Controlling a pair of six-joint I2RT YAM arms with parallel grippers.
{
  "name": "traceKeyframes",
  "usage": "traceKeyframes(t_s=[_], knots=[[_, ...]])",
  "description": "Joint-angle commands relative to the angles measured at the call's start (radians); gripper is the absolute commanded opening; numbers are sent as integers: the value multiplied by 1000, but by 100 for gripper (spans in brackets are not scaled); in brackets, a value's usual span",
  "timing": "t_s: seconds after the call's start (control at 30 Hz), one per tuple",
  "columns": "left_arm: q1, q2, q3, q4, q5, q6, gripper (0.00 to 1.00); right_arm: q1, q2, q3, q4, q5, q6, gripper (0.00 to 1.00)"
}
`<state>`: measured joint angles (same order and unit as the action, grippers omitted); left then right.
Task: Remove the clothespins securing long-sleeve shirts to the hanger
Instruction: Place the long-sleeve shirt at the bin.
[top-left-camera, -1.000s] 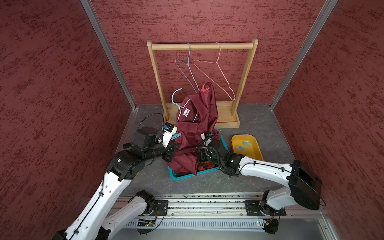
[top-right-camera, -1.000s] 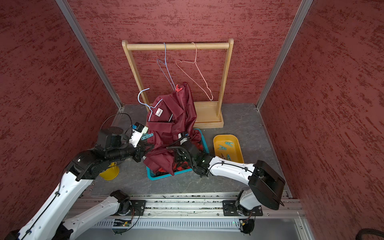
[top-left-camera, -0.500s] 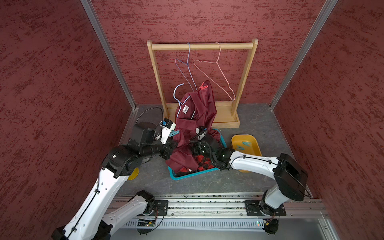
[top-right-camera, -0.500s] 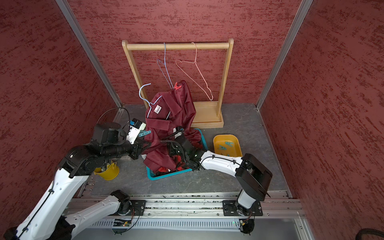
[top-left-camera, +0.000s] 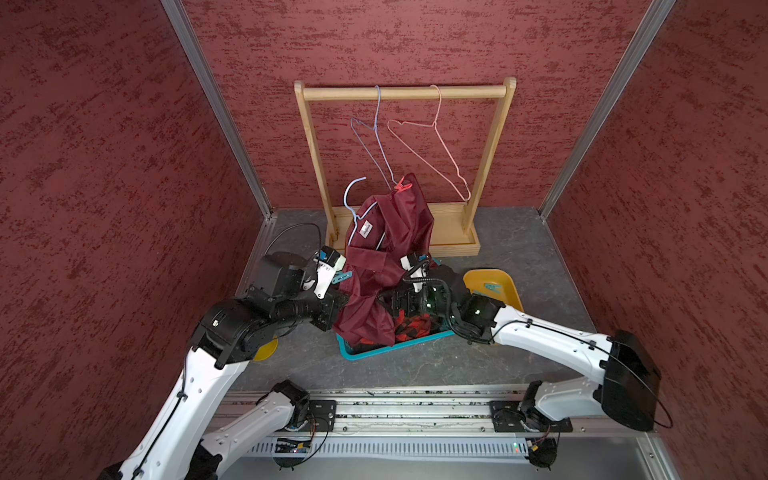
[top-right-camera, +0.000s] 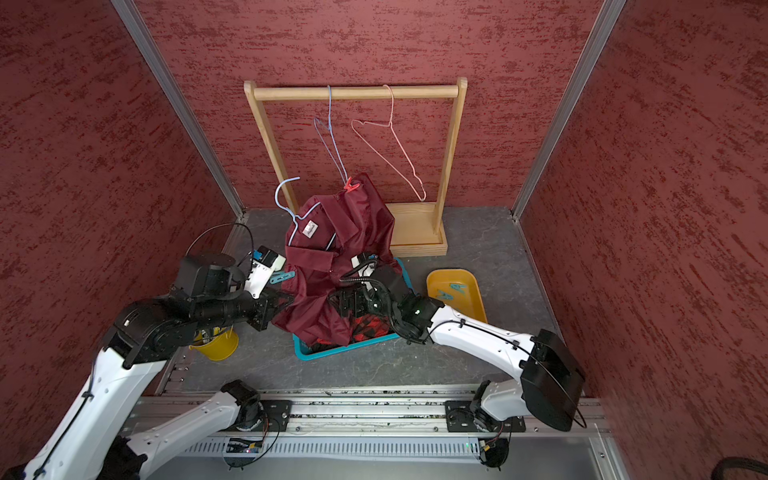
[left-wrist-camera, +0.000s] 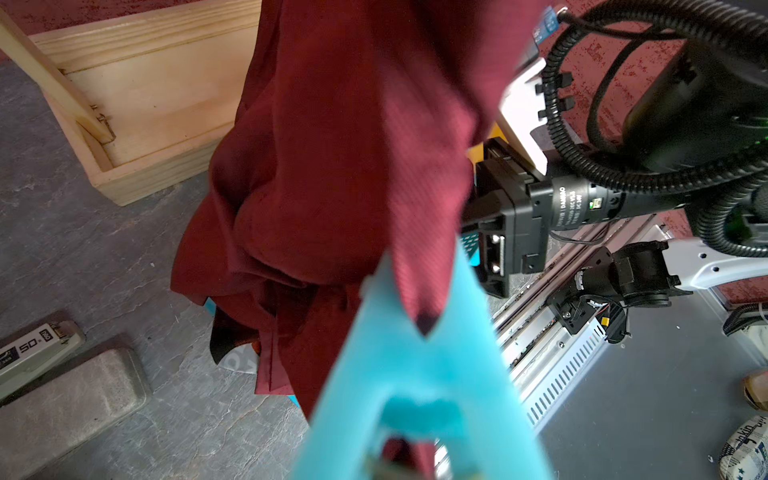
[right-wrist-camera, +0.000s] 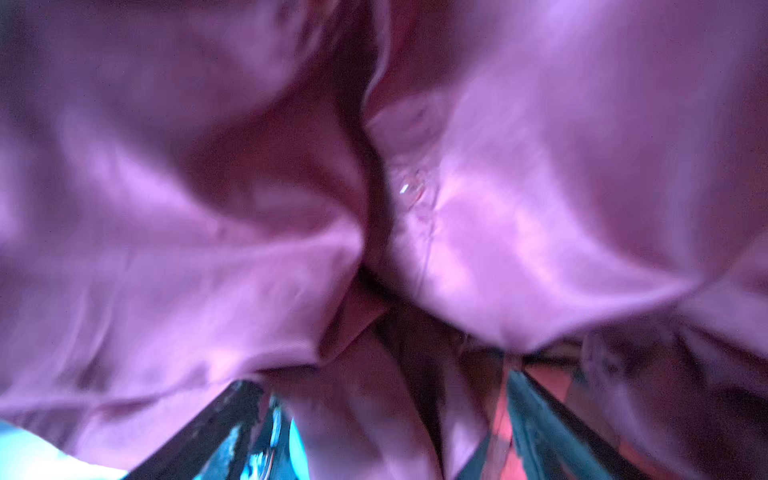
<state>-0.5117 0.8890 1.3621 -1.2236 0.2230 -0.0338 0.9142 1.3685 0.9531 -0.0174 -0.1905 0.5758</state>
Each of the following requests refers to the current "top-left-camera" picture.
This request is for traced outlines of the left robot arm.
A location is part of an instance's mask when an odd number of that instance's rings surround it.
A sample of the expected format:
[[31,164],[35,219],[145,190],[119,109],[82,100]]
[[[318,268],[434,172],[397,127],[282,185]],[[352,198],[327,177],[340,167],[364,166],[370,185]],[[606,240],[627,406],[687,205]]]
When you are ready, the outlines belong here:
[[263,257],[245,295],[215,304],[188,343],[183,368],[133,453],[102,479],[218,479],[266,437],[286,430],[315,436],[332,423],[315,413],[309,393],[290,380],[274,385],[247,413],[209,433],[214,414],[258,350],[304,322],[327,329],[345,296],[332,284],[344,267],[337,251],[311,260],[288,252]]

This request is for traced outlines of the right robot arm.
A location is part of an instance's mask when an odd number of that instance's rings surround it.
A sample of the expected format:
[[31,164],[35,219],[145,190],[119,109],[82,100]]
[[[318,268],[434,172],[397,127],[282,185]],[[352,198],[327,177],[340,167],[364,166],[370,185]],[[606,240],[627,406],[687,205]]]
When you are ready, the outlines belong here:
[[545,433],[574,417],[605,416],[640,432],[657,424],[661,374],[629,332],[574,330],[438,279],[421,288],[408,280],[382,302],[396,318],[426,316],[469,343],[522,349],[575,371],[572,380],[529,384],[513,415],[527,431]]

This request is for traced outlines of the red black plaid shirt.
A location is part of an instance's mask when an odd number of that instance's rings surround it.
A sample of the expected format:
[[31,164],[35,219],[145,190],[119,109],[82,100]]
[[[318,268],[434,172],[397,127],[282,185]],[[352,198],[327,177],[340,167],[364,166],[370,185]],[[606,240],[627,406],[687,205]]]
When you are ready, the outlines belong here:
[[394,320],[395,343],[404,343],[432,334],[433,319],[428,314],[406,317],[403,311]]

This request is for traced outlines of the pink wire hanger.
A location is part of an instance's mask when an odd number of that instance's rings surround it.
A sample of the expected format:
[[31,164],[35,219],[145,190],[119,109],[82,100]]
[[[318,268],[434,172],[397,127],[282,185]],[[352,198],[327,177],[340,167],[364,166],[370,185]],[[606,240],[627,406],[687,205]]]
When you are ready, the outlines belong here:
[[438,100],[429,121],[391,119],[386,122],[386,129],[407,152],[434,172],[460,201],[467,204],[472,199],[469,181],[439,128],[443,92],[435,84],[430,89],[438,95]]

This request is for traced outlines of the blue wire hanger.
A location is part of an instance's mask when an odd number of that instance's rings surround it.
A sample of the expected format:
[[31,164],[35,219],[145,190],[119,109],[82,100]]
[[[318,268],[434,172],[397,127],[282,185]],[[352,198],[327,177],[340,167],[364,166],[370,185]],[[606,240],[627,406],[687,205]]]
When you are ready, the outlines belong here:
[[[373,162],[374,166],[378,170],[380,176],[384,180],[384,183],[388,190],[393,190],[394,185],[396,183],[394,171],[393,168],[388,160],[387,154],[383,148],[383,143],[381,141],[380,132],[379,132],[379,114],[381,111],[381,103],[382,103],[382,92],[381,87],[379,85],[375,86],[376,93],[377,93],[377,102],[376,107],[374,110],[374,117],[373,117],[373,123],[371,125],[365,123],[364,121],[360,120],[356,117],[351,117],[349,119],[349,127],[358,141],[358,143],[362,146],[363,150],[367,154],[368,158]],[[368,147],[366,142],[362,139],[361,134],[359,132],[359,129],[363,128],[373,134],[373,138],[375,139],[375,146],[378,148],[379,155],[375,156],[372,153],[372,150]]]
[[376,200],[371,200],[366,205],[353,207],[349,201],[353,188],[366,180],[365,176],[356,178],[349,182],[344,190],[343,207],[352,215],[351,232],[347,234],[346,245],[351,246],[356,240],[367,240],[374,235],[375,231],[380,230],[378,243],[376,244],[376,247],[379,248],[382,236],[384,235],[384,230],[381,226],[382,220],[380,219],[380,203]]

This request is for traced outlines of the red clothespin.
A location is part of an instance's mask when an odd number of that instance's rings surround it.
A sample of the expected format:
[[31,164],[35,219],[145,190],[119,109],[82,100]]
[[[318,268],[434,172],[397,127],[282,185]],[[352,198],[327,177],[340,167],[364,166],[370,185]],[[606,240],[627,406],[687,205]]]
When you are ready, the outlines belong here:
[[394,186],[394,192],[395,193],[401,193],[404,191],[407,191],[413,187],[413,183],[406,179],[405,177],[402,177],[398,183]]

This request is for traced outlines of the maroon satin shirt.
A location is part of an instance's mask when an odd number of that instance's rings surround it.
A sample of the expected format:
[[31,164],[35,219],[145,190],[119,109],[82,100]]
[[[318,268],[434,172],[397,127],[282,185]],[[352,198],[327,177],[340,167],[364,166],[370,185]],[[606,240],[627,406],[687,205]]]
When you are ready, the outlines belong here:
[[384,235],[380,247],[376,247],[380,230],[367,240],[356,240],[347,246],[350,226],[344,240],[344,270],[353,275],[341,282],[340,291],[349,296],[349,301],[333,329],[351,346],[395,344],[392,314],[378,303],[378,296],[400,283],[405,272],[402,257],[429,252],[434,217],[416,175],[409,173],[404,177],[413,183],[411,189],[372,195],[362,204],[376,200],[381,205]]

